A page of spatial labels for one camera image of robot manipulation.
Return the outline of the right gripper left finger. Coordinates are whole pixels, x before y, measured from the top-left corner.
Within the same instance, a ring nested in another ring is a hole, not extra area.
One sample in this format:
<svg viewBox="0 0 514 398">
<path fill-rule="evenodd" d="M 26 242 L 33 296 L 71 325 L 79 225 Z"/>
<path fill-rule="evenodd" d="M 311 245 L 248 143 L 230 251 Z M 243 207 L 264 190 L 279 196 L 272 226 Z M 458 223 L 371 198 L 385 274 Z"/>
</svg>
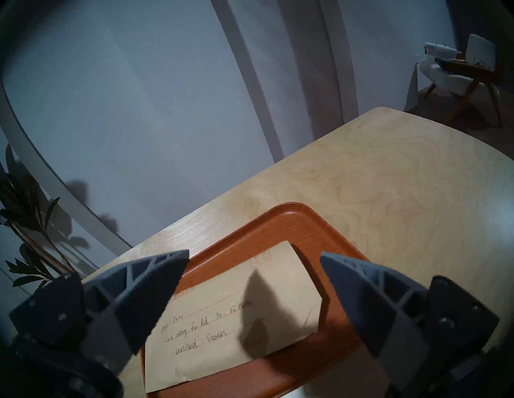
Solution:
<svg viewBox="0 0 514 398">
<path fill-rule="evenodd" d="M 173 251 L 87 282 L 74 273 L 49 282 L 9 314 L 18 352 L 47 372 L 119 375 L 161 318 L 189 257 Z"/>
</svg>

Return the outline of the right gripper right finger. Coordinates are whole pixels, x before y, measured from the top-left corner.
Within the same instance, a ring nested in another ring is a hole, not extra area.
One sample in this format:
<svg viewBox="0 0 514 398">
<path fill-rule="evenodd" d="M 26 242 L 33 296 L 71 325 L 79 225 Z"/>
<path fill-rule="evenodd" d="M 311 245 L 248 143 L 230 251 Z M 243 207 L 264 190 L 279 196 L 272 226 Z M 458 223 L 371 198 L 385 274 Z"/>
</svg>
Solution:
<svg viewBox="0 0 514 398">
<path fill-rule="evenodd" d="M 391 268 L 322 252 L 349 321 L 389 380 L 385 395 L 479 395 L 499 318 L 445 276 L 429 288 Z"/>
</svg>

